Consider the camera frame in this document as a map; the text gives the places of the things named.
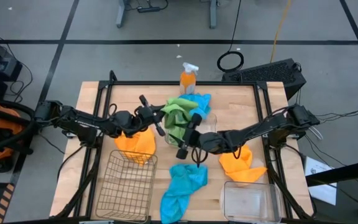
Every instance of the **white spray nozzle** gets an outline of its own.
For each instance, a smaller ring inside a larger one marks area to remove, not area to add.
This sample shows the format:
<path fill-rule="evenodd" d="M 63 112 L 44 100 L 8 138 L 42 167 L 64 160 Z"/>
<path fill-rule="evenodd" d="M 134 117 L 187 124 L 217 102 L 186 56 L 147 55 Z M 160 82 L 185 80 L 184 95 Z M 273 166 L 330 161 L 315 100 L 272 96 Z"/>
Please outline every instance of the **white spray nozzle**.
<path fill-rule="evenodd" d="M 184 62 L 183 66 L 185 68 L 186 73 L 191 73 L 192 71 L 194 71 L 196 73 L 198 71 L 198 69 L 199 69 L 198 66 L 192 65 L 192 64 L 187 63 L 187 62 Z"/>

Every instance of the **concrete floor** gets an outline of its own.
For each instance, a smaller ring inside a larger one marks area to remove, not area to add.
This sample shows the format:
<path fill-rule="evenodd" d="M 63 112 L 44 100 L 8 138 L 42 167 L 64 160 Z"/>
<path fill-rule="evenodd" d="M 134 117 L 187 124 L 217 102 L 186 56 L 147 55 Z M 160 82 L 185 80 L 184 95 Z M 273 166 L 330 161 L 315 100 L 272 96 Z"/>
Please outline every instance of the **concrete floor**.
<path fill-rule="evenodd" d="M 78 40 L 167 40 L 230 39 L 238 0 L 221 0 L 218 26 L 209 29 L 209 4 L 197 0 L 169 0 L 164 11 L 151 14 L 126 12 L 124 26 L 115 26 L 117 1 L 79 0 L 67 39 Z M 0 0 L 0 36 L 12 40 L 60 40 L 74 0 Z M 153 0 L 163 6 L 163 0 Z M 286 0 L 243 0 L 235 38 L 237 40 L 273 40 Z M 358 26 L 358 1 L 347 0 Z M 279 36 L 280 40 L 357 40 L 340 1 L 293 1 Z M 55 44 L 11 44 L 16 57 L 30 67 L 34 81 L 23 93 L 23 104 L 35 108 L 48 73 L 53 79 L 48 100 L 75 105 L 81 82 L 105 80 L 114 70 L 119 80 L 178 80 L 181 64 L 200 66 L 200 80 L 220 80 L 216 60 L 227 44 L 170 45 L 97 45 L 66 44 L 56 54 Z M 272 46 L 268 44 L 234 45 L 245 56 L 244 68 L 267 63 Z M 60 57 L 54 70 L 53 58 Z M 293 58 L 301 63 L 307 84 L 301 104 L 316 114 L 358 109 L 358 45 L 278 45 L 275 60 Z M 229 66 L 235 59 L 225 61 Z M 29 81 L 23 70 L 20 80 Z M 358 116 L 343 118 L 318 127 L 324 141 L 315 143 L 321 150 L 345 164 L 358 162 Z M 61 149 L 66 139 L 57 129 L 44 133 Z M 302 153 L 318 159 L 304 139 Z M 6 215 L 6 222 L 47 218 L 56 187 L 57 169 L 62 155 L 43 139 L 35 138 L 35 152 L 27 156 L 17 188 Z M 320 156 L 333 167 L 340 164 Z M 9 182 L 11 172 L 0 174 L 0 182 Z M 358 183 L 338 186 L 358 198 Z M 316 201 L 318 216 L 346 223 L 357 223 L 358 204 L 337 193 L 337 205 Z"/>

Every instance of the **orange cloth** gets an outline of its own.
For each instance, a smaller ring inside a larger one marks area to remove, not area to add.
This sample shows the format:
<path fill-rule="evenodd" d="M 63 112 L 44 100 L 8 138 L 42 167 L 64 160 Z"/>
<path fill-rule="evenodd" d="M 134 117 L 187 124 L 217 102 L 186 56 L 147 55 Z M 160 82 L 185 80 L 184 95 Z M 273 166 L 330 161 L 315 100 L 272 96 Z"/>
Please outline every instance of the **orange cloth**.
<path fill-rule="evenodd" d="M 127 138 L 125 134 L 122 134 L 114 139 L 114 142 L 118 149 L 124 151 L 128 159 L 132 159 L 138 164 L 145 164 L 151 155 L 155 153 L 154 133 L 150 128 L 144 132 L 134 134 L 131 138 Z"/>
<path fill-rule="evenodd" d="M 252 163 L 252 152 L 246 145 L 241 147 L 240 158 L 234 158 L 233 153 L 224 153 L 219 158 L 219 162 L 225 174 L 237 182 L 253 183 L 267 170 L 266 167 L 249 168 Z"/>

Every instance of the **wooden table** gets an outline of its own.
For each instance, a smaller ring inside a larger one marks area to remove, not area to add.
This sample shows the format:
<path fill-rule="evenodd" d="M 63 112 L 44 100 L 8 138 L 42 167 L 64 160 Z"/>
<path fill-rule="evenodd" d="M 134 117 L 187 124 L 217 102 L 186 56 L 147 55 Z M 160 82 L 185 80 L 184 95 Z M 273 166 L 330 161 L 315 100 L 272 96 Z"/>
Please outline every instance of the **wooden table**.
<path fill-rule="evenodd" d="M 282 83 L 267 83 L 268 93 L 272 110 L 287 106 L 288 102 Z M 98 82 L 83 82 L 76 108 L 78 110 L 92 113 L 98 88 Z M 255 97 L 251 86 L 197 86 L 196 91 L 199 93 L 212 94 L 210 106 L 212 113 L 217 117 L 216 130 L 225 129 L 242 129 L 258 122 Z M 150 104 L 163 105 L 170 97 L 178 96 L 179 86 L 140 86 L 140 85 L 114 85 L 112 88 L 111 103 L 118 105 L 118 110 L 133 111 L 140 105 L 139 95 L 143 94 Z M 104 97 L 101 100 L 101 111 L 103 109 Z M 263 101 L 263 94 L 259 92 L 261 105 L 266 115 Z M 163 137 L 160 137 L 155 128 L 151 126 L 155 133 L 158 157 L 157 171 L 155 174 L 154 189 L 149 215 L 152 220 L 160 220 L 160 201 L 163 193 L 167 190 L 170 183 L 169 168 L 177 163 L 193 164 L 191 157 L 188 156 L 185 161 L 175 157 L 177 150 L 168 145 Z M 288 144 L 298 148 L 295 140 L 289 139 Z M 261 138 L 255 138 L 247 141 L 247 145 L 253 153 L 254 160 L 252 167 L 265 165 Z M 79 142 L 77 139 L 69 139 L 66 147 L 65 158 L 73 151 L 78 149 Z M 105 137 L 102 149 L 102 156 L 98 172 L 98 184 L 94 195 L 94 205 L 91 219 L 100 219 L 95 214 L 97 199 L 101 190 L 106 164 L 109 154 L 112 150 L 117 149 L 114 139 Z M 83 166 L 85 150 L 80 151 L 73 156 L 63 167 L 58 180 L 55 196 L 53 199 L 50 215 L 56 215 L 71 199 L 72 195 L 78 188 L 81 168 Z M 219 156 L 210 154 L 204 163 L 208 166 L 208 185 L 195 192 L 190 199 L 190 204 L 183 217 L 183 220 L 200 220 L 200 221 L 220 221 L 226 220 L 221 211 L 219 199 L 224 183 L 230 180 L 218 162 Z M 296 152 L 289 149 L 282 150 L 282 162 L 287 182 L 287 187 L 296 201 L 303 207 L 306 213 L 312 214 L 313 207 L 311 204 L 308 187 L 301 159 Z M 257 182 L 268 183 L 267 174 L 263 175 Z M 88 191 L 83 195 L 83 205 L 88 198 Z M 81 215 L 85 214 L 85 206 L 81 208 Z M 285 209 L 282 206 L 282 215 L 285 217 Z"/>

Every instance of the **orange spray bottle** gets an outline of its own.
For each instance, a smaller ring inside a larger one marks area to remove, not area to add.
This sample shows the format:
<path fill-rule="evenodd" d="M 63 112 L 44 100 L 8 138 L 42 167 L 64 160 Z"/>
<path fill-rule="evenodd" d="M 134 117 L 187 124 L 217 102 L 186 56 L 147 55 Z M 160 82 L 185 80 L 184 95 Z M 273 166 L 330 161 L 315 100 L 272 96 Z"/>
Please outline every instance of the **orange spray bottle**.
<path fill-rule="evenodd" d="M 196 88 L 198 67 L 190 63 L 183 63 L 185 71 L 180 75 L 180 94 L 193 94 Z"/>

